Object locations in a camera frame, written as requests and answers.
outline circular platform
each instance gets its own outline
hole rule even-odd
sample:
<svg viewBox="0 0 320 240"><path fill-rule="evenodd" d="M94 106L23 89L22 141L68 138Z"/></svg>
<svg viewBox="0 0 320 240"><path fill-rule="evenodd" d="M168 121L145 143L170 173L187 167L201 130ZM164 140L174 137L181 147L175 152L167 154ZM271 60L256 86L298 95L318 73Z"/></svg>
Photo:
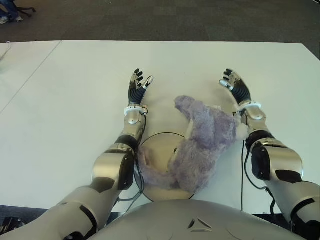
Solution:
<svg viewBox="0 0 320 240"><path fill-rule="evenodd" d="M171 132L158 133L149 137L142 144L142 146L150 149L151 159L149 164L161 172L168 171L168 162L183 139L182 135ZM134 176L138 186L140 186L138 173L135 172ZM193 194L181 189L163 189L147 182L145 182L143 194L153 202L190 199L193 196Z"/></svg>

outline white table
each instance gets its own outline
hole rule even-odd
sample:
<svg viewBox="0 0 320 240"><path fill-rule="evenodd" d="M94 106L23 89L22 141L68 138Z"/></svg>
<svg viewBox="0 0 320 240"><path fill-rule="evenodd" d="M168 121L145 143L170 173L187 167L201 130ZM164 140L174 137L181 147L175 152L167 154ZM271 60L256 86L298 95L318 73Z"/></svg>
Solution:
<svg viewBox="0 0 320 240"><path fill-rule="evenodd" d="M0 62L0 113L59 42L11 43L11 49ZM8 46L9 43L0 44L0 56Z"/></svg>
<svg viewBox="0 0 320 240"><path fill-rule="evenodd" d="M1 188L0 205L50 208L90 183L95 159L123 129L136 68L155 78L144 98L149 109L144 137L185 133L188 122L174 108L179 95L232 112L234 100L218 84L232 68L252 99L263 103L274 136L301 155L303 179L320 184L320 61L302 44L62 41L0 114L0 181L9 183ZM241 146L236 143L220 158L208 188L194 199L240 209ZM137 191L134 184L121 197ZM134 206L147 202L142 196ZM267 213L270 203L266 192L245 179L246 212ZM113 211L123 212L129 204L118 203Z"/></svg>

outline gray carpet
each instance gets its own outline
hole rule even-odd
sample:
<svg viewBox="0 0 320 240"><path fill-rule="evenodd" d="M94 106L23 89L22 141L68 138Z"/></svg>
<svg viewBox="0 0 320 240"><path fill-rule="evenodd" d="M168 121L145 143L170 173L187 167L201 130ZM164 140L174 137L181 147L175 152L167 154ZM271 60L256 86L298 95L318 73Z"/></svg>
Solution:
<svg viewBox="0 0 320 240"><path fill-rule="evenodd" d="M0 205L0 226L6 217L21 218L23 223L28 224L40 217L46 211L46 209Z"/></svg>
<svg viewBox="0 0 320 240"><path fill-rule="evenodd" d="M17 0L32 18L0 25L0 42L49 40L303 43L320 57L311 0Z"/></svg>

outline fluffy purple fabric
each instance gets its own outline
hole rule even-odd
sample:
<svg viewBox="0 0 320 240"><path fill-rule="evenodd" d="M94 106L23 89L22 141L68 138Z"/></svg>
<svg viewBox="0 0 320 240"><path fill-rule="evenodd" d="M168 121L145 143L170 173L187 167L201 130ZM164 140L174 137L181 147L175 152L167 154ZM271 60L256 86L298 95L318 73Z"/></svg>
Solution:
<svg viewBox="0 0 320 240"><path fill-rule="evenodd" d="M190 96L178 96L175 107L193 123L190 136L178 146L167 172L151 167L151 149L145 147L139 149L139 165L146 183L195 194L207 186L218 158L236 141L239 124L232 115Z"/></svg>

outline plush ear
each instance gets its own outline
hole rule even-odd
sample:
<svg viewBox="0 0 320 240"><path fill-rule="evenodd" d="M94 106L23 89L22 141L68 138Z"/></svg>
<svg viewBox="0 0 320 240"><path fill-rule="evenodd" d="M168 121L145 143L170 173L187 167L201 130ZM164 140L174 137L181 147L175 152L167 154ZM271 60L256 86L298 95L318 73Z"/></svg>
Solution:
<svg viewBox="0 0 320 240"><path fill-rule="evenodd" d="M196 100L190 96L178 96L175 102L175 108L178 109L189 121L192 118L192 112L190 112L190 107Z"/></svg>

